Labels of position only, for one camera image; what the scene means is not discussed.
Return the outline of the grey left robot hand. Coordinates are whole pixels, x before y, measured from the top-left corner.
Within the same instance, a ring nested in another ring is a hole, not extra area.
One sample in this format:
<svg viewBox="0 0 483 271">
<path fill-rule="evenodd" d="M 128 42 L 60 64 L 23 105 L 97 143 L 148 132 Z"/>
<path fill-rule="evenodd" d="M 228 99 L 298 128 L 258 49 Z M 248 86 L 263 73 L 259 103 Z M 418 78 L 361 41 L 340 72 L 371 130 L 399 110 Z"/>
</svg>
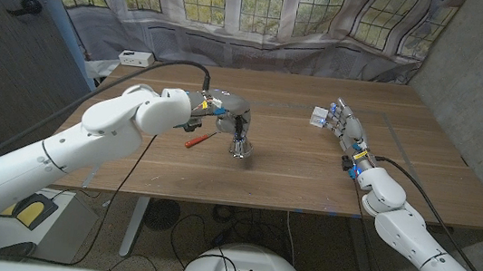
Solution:
<svg viewBox="0 0 483 271">
<path fill-rule="evenodd" d="M 234 140 L 241 141 L 250 128 L 250 103 L 239 95 L 228 91 L 209 90 L 208 96 L 213 103 L 219 131 L 231 133 Z"/>
</svg>

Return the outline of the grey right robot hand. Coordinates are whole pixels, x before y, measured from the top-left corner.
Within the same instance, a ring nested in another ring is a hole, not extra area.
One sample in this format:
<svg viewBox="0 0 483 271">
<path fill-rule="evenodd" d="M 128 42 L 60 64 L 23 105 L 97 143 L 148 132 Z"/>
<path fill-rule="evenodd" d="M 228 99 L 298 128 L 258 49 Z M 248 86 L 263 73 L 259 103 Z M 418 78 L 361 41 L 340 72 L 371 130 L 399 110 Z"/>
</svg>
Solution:
<svg viewBox="0 0 483 271">
<path fill-rule="evenodd" d="M 339 140 L 344 155 L 360 169 L 360 173 L 376 167 L 375 157 L 371 154 L 366 132 L 359 119 L 343 98 L 330 104 L 324 127 Z"/>
</svg>

